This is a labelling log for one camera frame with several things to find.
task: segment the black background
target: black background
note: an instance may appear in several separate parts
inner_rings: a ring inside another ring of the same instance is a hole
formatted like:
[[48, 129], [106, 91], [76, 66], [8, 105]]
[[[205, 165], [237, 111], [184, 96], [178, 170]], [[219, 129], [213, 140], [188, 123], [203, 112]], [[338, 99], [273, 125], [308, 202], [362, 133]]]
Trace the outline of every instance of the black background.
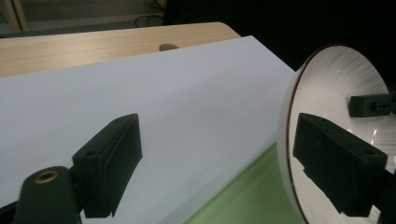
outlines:
[[390, 1], [168, 0], [163, 25], [222, 21], [294, 70], [323, 46], [347, 45], [395, 86], [395, 14]]

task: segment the wooden desk surface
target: wooden desk surface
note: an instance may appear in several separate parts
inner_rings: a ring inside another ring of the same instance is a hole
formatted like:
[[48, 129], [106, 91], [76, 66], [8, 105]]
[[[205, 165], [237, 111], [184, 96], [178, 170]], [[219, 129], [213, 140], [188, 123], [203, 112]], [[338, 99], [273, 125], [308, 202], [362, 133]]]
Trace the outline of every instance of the wooden desk surface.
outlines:
[[0, 77], [46, 71], [240, 37], [221, 22], [0, 39]]

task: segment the white paper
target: white paper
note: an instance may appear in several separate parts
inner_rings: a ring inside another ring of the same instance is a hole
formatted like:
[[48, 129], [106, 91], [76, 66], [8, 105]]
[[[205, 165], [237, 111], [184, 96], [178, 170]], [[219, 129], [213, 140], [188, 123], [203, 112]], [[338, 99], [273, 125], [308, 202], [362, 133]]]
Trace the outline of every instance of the white paper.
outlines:
[[83, 223], [178, 223], [275, 142], [293, 76], [249, 36], [1, 78], [0, 206], [28, 175], [71, 167], [111, 120], [137, 113], [143, 159], [118, 211]]

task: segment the green mat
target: green mat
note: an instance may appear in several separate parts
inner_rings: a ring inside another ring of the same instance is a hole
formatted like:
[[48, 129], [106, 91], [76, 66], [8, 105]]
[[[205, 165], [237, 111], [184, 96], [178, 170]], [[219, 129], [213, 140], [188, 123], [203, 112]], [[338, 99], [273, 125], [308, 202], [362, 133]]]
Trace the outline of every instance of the green mat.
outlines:
[[276, 145], [186, 218], [183, 224], [305, 223], [283, 188]]

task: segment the black holder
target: black holder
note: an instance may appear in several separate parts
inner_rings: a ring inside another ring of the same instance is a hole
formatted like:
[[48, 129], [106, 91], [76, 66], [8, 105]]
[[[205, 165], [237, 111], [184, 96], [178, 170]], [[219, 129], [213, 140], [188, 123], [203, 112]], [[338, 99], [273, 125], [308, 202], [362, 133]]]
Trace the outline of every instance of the black holder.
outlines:
[[301, 113], [293, 156], [339, 213], [396, 223], [396, 175], [385, 170], [388, 155], [327, 119]]
[[50, 167], [25, 179], [13, 223], [81, 223], [81, 210], [85, 217], [114, 216], [141, 158], [137, 114], [114, 119], [73, 156], [72, 168]]

